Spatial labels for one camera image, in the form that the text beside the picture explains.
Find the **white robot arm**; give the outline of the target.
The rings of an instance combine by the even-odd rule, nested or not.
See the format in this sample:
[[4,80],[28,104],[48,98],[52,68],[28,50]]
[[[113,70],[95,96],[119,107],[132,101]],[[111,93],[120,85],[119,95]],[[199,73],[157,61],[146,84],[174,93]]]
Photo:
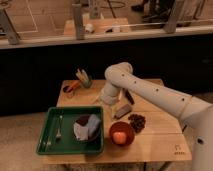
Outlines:
[[191,171],[213,171],[213,103],[140,79],[128,62],[109,66],[105,79],[100,94],[105,104],[116,104],[120,90],[127,89],[194,128]]

